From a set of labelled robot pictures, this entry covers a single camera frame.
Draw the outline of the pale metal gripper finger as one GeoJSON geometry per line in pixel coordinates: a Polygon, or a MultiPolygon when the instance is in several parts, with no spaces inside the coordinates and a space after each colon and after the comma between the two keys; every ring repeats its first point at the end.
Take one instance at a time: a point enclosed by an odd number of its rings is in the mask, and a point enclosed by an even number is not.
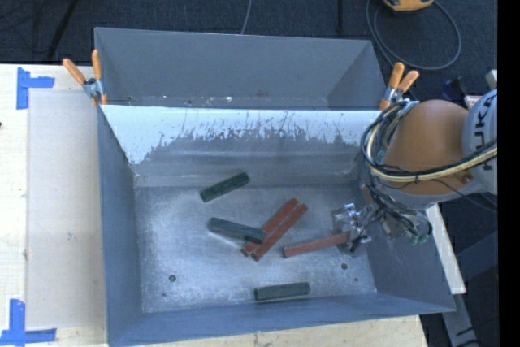
{"type": "Polygon", "coordinates": [[[366,234],[355,237],[353,240],[340,245],[340,252],[350,257],[360,257],[366,254],[371,237],[366,234]]]}
{"type": "Polygon", "coordinates": [[[354,203],[344,205],[331,212],[332,231],[334,234],[358,231],[358,212],[354,203]]]}

